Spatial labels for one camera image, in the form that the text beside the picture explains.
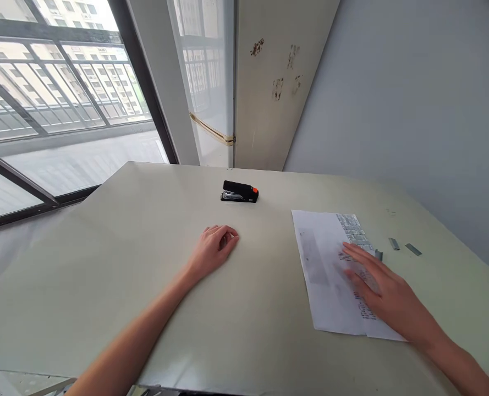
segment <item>forearm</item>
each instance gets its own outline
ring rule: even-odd
[[[78,378],[68,396],[125,396],[167,321],[195,282],[182,272]]]
[[[449,337],[424,350],[464,396],[489,396],[489,377],[477,361]]]

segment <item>balcony floor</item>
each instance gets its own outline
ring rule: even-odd
[[[32,151],[4,158],[53,195],[95,186],[127,161],[166,163],[156,130]],[[0,176],[0,215],[39,203]]]

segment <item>hand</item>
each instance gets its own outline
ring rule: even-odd
[[[227,225],[206,227],[186,265],[186,273],[193,282],[199,282],[224,264],[239,238],[237,231]]]
[[[356,273],[345,270],[358,293],[381,320],[424,351],[449,340],[404,279],[362,248],[343,245],[343,252],[360,262],[378,283],[380,293],[376,294]]]

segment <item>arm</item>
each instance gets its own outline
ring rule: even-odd
[[[238,241],[237,232],[227,225],[207,227],[187,265],[86,369],[67,396],[125,396],[178,304],[200,280],[226,261]]]
[[[426,354],[463,395],[489,395],[488,375],[444,333],[407,282],[362,248],[343,245],[344,253],[360,262],[378,283],[380,293],[376,294],[353,271],[345,271],[369,308]]]

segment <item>white wall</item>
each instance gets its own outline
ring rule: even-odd
[[[489,264],[489,0],[342,0],[284,170],[396,182]]]

